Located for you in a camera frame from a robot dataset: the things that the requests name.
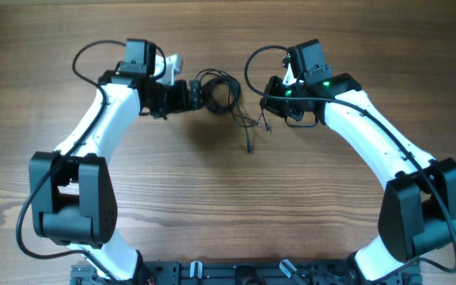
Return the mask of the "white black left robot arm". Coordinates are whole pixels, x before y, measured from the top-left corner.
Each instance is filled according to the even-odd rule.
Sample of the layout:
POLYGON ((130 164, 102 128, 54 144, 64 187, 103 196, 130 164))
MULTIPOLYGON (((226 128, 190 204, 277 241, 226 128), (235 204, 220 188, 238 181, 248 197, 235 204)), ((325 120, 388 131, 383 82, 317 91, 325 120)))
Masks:
POLYGON ((166 119, 197 110, 200 92, 178 80, 183 59, 165 55, 147 40, 124 42, 124 57, 96 81, 97 94, 78 126, 53 151, 37 151, 29 162, 30 193, 17 219, 16 239, 26 255, 33 253, 22 237, 26 212, 32 213, 37 236, 66 247, 60 257, 81 254, 93 266, 93 279, 102 284, 153 284, 154 274, 141 253, 116 230, 118 207, 108 171, 127 127, 139 116, 166 119))

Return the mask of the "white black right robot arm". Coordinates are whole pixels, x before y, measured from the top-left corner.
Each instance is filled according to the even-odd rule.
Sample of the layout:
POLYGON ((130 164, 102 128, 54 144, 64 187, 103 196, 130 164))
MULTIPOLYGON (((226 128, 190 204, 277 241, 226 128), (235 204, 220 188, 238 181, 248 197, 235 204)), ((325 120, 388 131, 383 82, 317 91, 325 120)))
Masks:
POLYGON ((296 283, 420 284, 428 253, 451 245, 456 272, 456 161, 437 160, 406 139, 347 73, 334 74, 321 44, 310 40, 285 49, 283 77, 260 92, 262 109, 301 127, 311 112, 344 138, 383 187, 378 236, 343 260, 314 261, 302 278, 289 261, 279 267, 296 283))

